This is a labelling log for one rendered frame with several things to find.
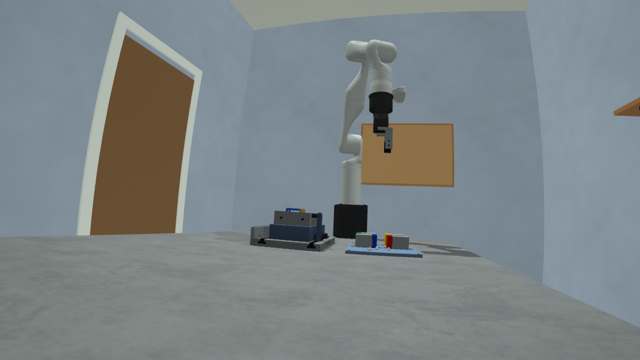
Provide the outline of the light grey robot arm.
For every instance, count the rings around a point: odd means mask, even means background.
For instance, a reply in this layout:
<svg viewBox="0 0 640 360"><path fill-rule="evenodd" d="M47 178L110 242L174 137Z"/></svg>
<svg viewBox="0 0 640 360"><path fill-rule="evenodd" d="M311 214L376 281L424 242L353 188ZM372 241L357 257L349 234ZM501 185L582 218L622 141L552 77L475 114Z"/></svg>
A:
<svg viewBox="0 0 640 360"><path fill-rule="evenodd" d="M388 79L393 82L390 66L397 57L397 48L390 42L371 39L350 41L346 47L346 59L361 63L358 75L345 92L342 129L339 137L339 152L354 154L354 157L342 162L340 203L343 205L361 205L362 172L362 136L348 134L352 123L365 107L368 74L370 82L374 79ZM387 63L387 64L384 64Z"/></svg>

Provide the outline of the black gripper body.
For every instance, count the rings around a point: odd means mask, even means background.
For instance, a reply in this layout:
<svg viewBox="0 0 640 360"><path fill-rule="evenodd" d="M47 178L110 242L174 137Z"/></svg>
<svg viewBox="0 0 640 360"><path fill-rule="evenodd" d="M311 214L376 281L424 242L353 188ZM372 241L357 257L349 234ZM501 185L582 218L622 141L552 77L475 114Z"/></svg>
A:
<svg viewBox="0 0 640 360"><path fill-rule="evenodd" d="M406 88L400 86L393 89L393 83L389 79L374 79L370 82L369 111L374 116L373 133L386 133L378 130L378 127L389 127L389 116L393 112L393 100L403 103L406 96Z"/></svg>

